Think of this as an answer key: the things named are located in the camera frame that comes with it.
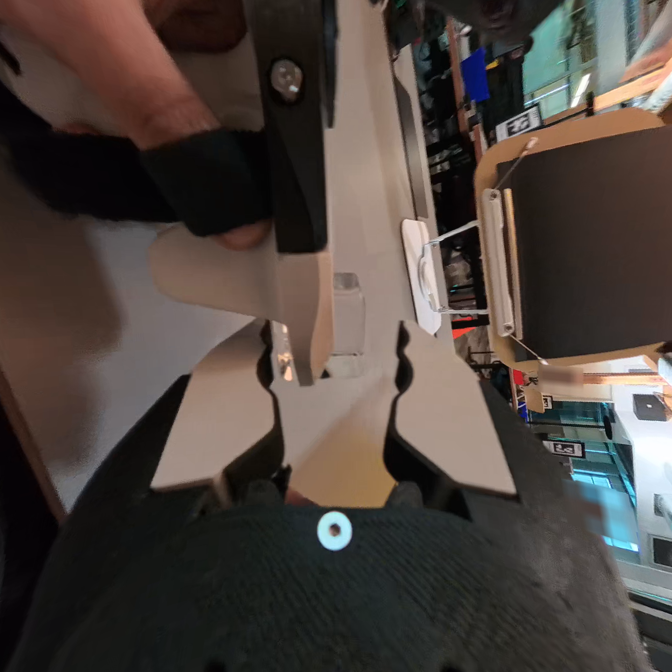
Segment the white bar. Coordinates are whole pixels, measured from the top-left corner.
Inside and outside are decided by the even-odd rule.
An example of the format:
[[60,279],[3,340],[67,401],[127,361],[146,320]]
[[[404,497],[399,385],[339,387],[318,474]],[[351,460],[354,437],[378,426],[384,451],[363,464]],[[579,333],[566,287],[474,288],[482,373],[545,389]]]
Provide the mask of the white bar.
[[508,222],[509,190],[484,189],[480,203],[480,239],[489,319],[502,338],[522,335],[519,266],[514,224]]

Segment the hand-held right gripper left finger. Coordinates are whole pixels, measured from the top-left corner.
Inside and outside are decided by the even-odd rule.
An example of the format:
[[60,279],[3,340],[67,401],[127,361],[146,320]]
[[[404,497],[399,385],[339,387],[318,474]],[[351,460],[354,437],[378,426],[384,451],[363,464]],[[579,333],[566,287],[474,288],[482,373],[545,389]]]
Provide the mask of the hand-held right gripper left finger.
[[206,487],[223,505],[284,463],[280,408],[271,387],[270,323],[254,321],[193,369],[156,467],[151,489]]

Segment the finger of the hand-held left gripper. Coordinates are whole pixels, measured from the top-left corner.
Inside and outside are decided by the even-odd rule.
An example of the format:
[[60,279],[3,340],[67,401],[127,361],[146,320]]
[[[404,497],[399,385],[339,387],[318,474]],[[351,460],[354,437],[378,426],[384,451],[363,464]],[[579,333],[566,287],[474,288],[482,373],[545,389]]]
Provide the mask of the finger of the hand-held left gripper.
[[275,268],[280,322],[298,384],[312,386],[324,373],[334,341],[333,258],[329,251],[281,255]]

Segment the grey desk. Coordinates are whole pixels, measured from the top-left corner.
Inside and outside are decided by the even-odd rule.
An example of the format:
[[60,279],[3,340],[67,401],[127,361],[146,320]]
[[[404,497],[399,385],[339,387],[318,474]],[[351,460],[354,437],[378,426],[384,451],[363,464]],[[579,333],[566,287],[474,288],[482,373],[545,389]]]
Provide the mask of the grey desk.
[[[315,502],[376,508],[396,388],[399,322],[414,320],[400,225],[413,214],[393,82],[413,84],[408,53],[386,58],[382,19],[339,6],[335,127],[324,149],[335,273],[365,298],[364,373],[301,387],[281,380],[290,484]],[[1,156],[1,369],[47,480],[70,511],[131,426],[174,380],[246,327],[241,303],[214,308],[217,283],[274,271],[271,242],[233,253],[182,226],[68,218],[47,208]]]

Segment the blue sheet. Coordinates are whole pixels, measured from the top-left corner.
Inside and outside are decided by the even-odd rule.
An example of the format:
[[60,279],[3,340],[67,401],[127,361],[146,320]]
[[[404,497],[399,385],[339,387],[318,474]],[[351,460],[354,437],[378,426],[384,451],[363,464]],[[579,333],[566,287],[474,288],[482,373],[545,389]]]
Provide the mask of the blue sheet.
[[485,56],[485,48],[480,47],[460,64],[465,93],[475,103],[490,98]]

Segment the clear acrylic cube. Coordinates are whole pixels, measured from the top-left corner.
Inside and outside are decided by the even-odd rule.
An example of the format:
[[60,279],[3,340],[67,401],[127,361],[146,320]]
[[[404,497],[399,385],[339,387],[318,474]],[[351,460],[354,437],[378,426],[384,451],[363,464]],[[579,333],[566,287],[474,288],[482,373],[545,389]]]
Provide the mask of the clear acrylic cube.
[[[323,379],[353,379],[364,373],[365,298],[352,272],[333,276],[334,342]],[[272,323],[273,365],[281,380],[298,382],[284,324]]]

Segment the cardboard-framed black board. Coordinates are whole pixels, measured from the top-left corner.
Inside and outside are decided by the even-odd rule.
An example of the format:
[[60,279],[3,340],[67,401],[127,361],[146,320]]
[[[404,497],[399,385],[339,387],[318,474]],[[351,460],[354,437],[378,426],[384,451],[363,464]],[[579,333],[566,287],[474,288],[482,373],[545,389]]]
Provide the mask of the cardboard-framed black board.
[[671,126],[626,108],[504,140],[478,162],[484,189],[509,190],[520,338],[489,325],[508,366],[595,364],[671,343]]

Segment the white cabinet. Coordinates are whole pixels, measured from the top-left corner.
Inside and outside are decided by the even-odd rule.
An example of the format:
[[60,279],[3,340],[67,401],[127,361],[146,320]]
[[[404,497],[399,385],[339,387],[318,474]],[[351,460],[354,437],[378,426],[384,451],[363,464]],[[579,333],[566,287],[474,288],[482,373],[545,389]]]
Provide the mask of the white cabinet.
[[635,518],[638,528],[640,564],[624,570],[629,585],[648,584],[646,592],[658,592],[671,599],[671,567],[657,564],[671,562],[671,513],[655,513],[655,496],[671,496],[671,420],[643,421],[634,413],[636,394],[654,394],[657,388],[614,386],[612,399],[615,424],[614,439],[632,448]]

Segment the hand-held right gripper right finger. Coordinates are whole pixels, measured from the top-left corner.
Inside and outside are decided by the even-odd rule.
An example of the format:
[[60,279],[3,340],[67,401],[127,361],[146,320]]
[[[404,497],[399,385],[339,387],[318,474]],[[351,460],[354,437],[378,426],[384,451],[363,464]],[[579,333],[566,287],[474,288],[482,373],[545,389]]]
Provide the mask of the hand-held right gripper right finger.
[[478,376],[454,348],[412,321],[397,337],[396,394],[383,461],[422,505],[470,519],[468,495],[518,500],[516,484]]

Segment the person's left hand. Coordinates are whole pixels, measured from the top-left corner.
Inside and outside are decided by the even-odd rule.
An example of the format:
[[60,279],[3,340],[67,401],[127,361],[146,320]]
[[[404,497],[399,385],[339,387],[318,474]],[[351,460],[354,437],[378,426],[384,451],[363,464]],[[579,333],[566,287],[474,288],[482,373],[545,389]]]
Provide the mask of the person's left hand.
[[254,249],[272,229],[255,58],[242,1],[2,1],[1,144],[55,212]]

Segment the dark flat panel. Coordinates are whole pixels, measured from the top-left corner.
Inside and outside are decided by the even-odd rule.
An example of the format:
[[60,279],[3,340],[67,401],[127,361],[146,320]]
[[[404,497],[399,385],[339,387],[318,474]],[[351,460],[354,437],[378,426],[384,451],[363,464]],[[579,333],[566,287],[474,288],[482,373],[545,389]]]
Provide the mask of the dark flat panel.
[[415,219],[435,227],[435,207],[417,92],[406,86],[396,67],[393,68],[393,81]]

